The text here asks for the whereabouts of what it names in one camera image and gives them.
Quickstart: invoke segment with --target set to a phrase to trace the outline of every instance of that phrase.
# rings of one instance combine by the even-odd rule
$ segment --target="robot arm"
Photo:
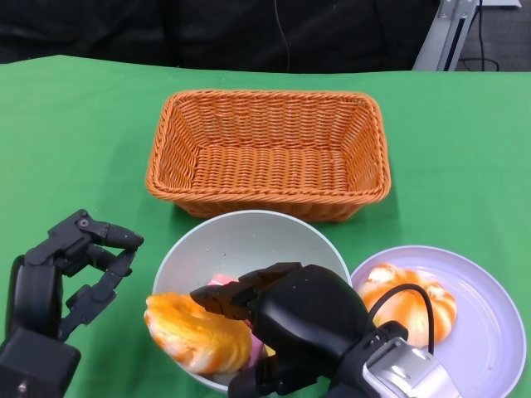
[[[144,239],[121,226],[95,221],[79,210],[48,231],[48,239],[12,266],[7,298],[6,340],[0,346],[0,396],[60,398],[74,376],[80,352],[64,341],[90,324],[116,297],[114,289],[131,273]],[[118,255],[101,245],[122,249]],[[103,275],[66,301],[62,318],[62,277],[87,265]]]
[[[246,274],[224,286],[205,286],[191,293],[207,311],[248,320],[252,332],[273,348],[274,357],[236,375],[229,398],[286,395],[331,380],[325,398],[457,398],[444,367],[429,353],[406,343],[407,330],[397,322],[376,328],[373,316],[388,292],[368,313],[356,292],[335,273],[317,265],[279,263]]]

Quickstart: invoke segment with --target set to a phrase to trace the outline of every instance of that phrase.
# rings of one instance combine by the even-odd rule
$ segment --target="white bowl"
[[[292,216],[249,210],[212,218],[183,236],[160,265],[153,293],[190,293],[215,274],[238,278],[282,261],[321,265],[351,285],[341,255],[315,228]],[[220,392],[232,378],[189,374]]]

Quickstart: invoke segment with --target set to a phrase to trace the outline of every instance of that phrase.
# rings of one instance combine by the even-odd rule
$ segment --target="basket rim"
[[[382,200],[391,189],[391,174],[389,159],[387,153],[387,142],[382,122],[382,113],[376,100],[365,93],[352,91],[303,91],[303,90],[184,90],[170,95],[163,105],[164,110],[173,107],[183,100],[187,100],[189,95],[219,95],[226,93],[228,95],[250,96],[255,98],[259,96],[293,96],[293,95],[310,95],[312,97],[324,97],[338,99],[344,97],[361,100],[369,105],[371,117],[374,117],[378,127],[378,148],[376,156],[376,166],[378,167],[378,184],[371,189],[363,191],[336,191],[336,190],[319,190],[319,189],[272,189],[260,188],[184,188],[170,187],[162,183],[159,179],[160,159],[168,130],[169,118],[163,120],[162,115],[155,134],[153,148],[149,157],[149,167],[146,173],[145,183],[148,191],[155,197],[167,201],[200,201],[200,202],[251,202],[251,201],[270,201],[274,203],[304,204],[312,201],[315,204],[350,204],[361,205],[374,203]]]

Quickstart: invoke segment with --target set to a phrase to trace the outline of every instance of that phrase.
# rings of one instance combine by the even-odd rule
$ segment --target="pink object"
[[[233,279],[223,274],[216,274],[214,275],[214,278],[212,278],[212,280],[208,282],[208,285],[211,286],[213,284],[216,284],[218,286],[222,286],[224,284],[229,284],[230,282],[237,282],[237,279]],[[251,324],[249,323],[249,321],[245,321],[245,323],[249,328],[251,328]],[[248,369],[256,365],[264,349],[264,343],[258,340],[258,338],[256,338],[254,334],[251,334],[251,340],[251,354],[249,354],[249,360],[246,362],[242,369]]]
[[[217,285],[224,285],[224,284],[229,284],[230,282],[237,282],[237,279],[233,279],[229,276],[226,276],[224,274],[215,274],[214,275],[214,278],[212,278],[212,280],[210,282],[208,282],[208,285],[213,285],[213,284],[217,284]]]
[[[242,370],[249,369],[250,367],[253,367],[254,365],[256,365],[264,349],[264,343],[258,340],[254,334],[251,334],[251,340],[252,340],[252,346],[251,346],[251,353],[249,354],[249,360],[241,368]]]

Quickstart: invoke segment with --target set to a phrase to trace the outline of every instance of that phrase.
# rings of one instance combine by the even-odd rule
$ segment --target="black curtain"
[[[438,6],[439,0],[0,0],[0,61],[65,54],[285,72],[287,43],[293,73],[410,70]]]

